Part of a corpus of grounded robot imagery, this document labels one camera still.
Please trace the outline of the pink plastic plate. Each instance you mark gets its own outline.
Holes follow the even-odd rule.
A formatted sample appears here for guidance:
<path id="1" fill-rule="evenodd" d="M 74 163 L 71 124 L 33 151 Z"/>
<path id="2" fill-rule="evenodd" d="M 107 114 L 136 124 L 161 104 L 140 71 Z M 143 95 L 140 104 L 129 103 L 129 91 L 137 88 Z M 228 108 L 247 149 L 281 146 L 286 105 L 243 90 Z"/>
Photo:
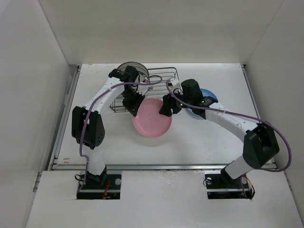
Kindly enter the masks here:
<path id="1" fill-rule="evenodd" d="M 149 98 L 142 101 L 137 115 L 132 117 L 133 126 L 140 135 L 156 138 L 169 130 L 172 117 L 159 114 L 162 105 L 163 101 L 160 99 Z"/>

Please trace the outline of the blue plastic plate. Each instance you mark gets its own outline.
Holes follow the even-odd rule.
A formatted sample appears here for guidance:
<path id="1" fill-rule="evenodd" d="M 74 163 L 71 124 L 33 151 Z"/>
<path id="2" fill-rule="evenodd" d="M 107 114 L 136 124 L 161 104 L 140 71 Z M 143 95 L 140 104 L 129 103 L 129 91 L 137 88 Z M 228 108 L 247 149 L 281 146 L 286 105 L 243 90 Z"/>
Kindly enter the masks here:
<path id="1" fill-rule="evenodd" d="M 200 88 L 200 91 L 202 92 L 202 95 L 203 96 L 210 96 L 214 99 L 218 99 L 217 96 L 211 92 L 210 90 L 207 90 L 207 89 L 204 89 L 204 88 Z M 195 117 L 195 118 L 198 118 L 198 119 L 202 119 L 201 116 L 195 114 L 190 108 L 187 109 L 188 113 L 192 116 L 192 117 Z"/>

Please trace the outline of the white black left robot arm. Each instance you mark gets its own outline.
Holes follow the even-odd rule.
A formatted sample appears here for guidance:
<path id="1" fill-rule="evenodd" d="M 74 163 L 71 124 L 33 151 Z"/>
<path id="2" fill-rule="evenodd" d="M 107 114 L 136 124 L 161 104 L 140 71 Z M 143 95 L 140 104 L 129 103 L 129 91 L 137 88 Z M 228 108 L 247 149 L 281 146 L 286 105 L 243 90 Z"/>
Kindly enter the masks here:
<path id="1" fill-rule="evenodd" d="M 136 116 L 150 85 L 149 74 L 140 73 L 137 66 L 120 66 L 109 73 L 105 84 L 89 102 L 73 108 L 72 137 L 79 144 L 80 156 L 86 159 L 85 173 L 76 176 L 81 184 L 91 183 L 98 189 L 106 184 L 106 165 L 100 147 L 105 137 L 102 112 L 122 96 L 123 107 Z"/>

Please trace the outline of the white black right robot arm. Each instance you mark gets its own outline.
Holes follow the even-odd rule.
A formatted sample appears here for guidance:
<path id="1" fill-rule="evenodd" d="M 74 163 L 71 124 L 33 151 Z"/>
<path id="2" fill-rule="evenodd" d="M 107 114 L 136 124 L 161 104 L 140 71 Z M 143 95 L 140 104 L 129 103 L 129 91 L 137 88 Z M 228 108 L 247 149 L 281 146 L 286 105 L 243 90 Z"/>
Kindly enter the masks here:
<path id="1" fill-rule="evenodd" d="M 191 109 L 201 118 L 228 130 L 243 143 L 242 155 L 221 170 L 223 186 L 231 187 L 238 178 L 261 169 L 280 151 L 275 131 L 268 122 L 228 110 L 216 98 L 204 96 L 196 80 L 179 82 L 169 79 L 166 87 L 169 93 L 163 97 L 160 114 L 172 116 L 183 108 Z"/>

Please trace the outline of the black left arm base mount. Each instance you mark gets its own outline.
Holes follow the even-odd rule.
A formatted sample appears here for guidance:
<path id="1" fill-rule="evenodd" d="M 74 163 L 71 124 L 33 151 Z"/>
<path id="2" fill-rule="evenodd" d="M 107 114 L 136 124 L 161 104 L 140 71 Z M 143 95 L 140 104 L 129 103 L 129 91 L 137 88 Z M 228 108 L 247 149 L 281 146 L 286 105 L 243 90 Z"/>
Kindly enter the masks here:
<path id="1" fill-rule="evenodd" d="M 84 174 L 76 174 L 75 179 L 78 181 L 76 198 L 79 200 L 119 200 L 121 192 L 121 184 L 116 184 L 115 181 L 120 181 L 121 174 L 106 174 L 100 182 L 86 178 L 84 182 Z"/>

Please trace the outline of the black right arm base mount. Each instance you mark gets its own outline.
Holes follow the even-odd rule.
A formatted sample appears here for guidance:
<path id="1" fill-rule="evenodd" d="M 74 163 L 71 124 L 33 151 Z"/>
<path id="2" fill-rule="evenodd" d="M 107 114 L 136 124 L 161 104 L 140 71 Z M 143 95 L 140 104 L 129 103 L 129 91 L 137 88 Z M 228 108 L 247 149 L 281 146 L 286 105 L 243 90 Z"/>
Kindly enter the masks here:
<path id="1" fill-rule="evenodd" d="M 203 181 L 209 200 L 253 199 L 255 188 L 246 175 L 237 179 L 224 179 L 220 173 L 206 173 Z"/>

